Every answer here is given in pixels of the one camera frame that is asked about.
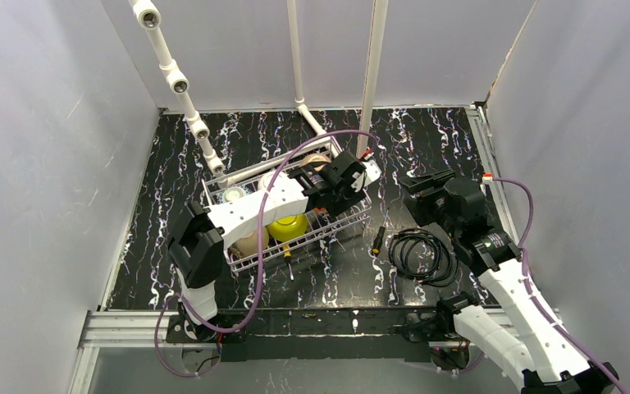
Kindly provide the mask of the cream white bowl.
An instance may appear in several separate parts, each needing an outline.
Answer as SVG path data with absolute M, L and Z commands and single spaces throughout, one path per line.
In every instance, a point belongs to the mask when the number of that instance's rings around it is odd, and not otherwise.
M 306 167 L 311 166 L 315 171 L 319 172 L 322 168 L 331 162 L 331 158 L 326 156 L 325 154 L 320 153 L 311 153 L 305 156 L 301 161 L 299 166 Z

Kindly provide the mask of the yellow green bowl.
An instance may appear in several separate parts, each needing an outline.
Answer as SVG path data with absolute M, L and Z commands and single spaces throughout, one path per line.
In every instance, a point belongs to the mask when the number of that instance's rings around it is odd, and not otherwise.
M 289 242 L 307 232 L 308 219 L 304 214 L 287 216 L 266 225 L 266 228 L 277 242 Z

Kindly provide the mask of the grey white bowl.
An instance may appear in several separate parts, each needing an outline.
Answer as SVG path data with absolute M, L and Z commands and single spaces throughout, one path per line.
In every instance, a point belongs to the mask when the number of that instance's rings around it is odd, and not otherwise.
M 271 171 L 271 172 L 267 172 L 265 173 L 263 176 L 260 177 L 259 181 L 258 181 L 258 190 L 265 190 L 268 185 L 270 184 L 272 178 L 275 176 L 276 172 L 275 171 Z

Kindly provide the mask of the white bowl brown rim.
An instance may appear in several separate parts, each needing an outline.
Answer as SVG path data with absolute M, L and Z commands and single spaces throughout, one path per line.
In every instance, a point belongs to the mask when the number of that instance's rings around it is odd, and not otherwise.
M 248 235 L 239 238 L 229 251 L 237 258 L 249 257 L 258 252 L 258 247 L 262 246 L 267 248 L 269 244 L 270 236 L 266 229 L 262 230 L 262 235 L 258 235 L 258 231 L 251 231 Z

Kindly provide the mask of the red patterned blue bowl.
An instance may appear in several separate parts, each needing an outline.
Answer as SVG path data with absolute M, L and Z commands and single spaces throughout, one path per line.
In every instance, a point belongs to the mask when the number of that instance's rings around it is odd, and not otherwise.
M 251 193 L 252 191 L 244 186 L 230 186 L 222 191 L 221 202 L 232 203 Z

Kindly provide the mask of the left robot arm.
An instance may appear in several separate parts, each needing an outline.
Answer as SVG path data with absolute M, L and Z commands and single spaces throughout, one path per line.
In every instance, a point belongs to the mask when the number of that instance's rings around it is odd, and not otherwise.
M 179 303 L 193 324 L 221 331 L 215 281 L 226 267 L 226 252 L 239 240 L 263 236 L 267 226 L 322 209 L 336 218 L 366 199 L 367 187 L 381 169 L 370 157 L 344 151 L 328 162 L 276 167 L 262 177 L 262 187 L 213 206 L 187 204 L 171 229 L 167 249 L 179 271 Z

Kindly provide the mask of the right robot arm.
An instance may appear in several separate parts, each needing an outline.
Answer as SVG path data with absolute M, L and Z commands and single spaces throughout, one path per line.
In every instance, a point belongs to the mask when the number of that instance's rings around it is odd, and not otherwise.
M 470 295 L 436 304 L 442 327 L 475 344 L 521 393 L 611 393 L 616 370 L 599 361 L 564 328 L 532 283 L 527 253 L 490 224 L 479 182 L 451 170 L 402 176 L 405 205 L 424 227 L 438 224 L 457 260 L 501 305 L 514 333 L 501 327 Z

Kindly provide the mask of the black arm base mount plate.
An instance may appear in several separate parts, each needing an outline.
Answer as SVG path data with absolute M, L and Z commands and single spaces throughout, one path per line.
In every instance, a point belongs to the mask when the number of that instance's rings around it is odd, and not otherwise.
M 216 345 L 225 362 L 402 359 L 453 369 L 473 361 L 470 342 L 449 332 L 433 306 L 266 308 L 238 332 L 222 335 L 178 312 L 170 316 L 164 334 L 168 344 Z

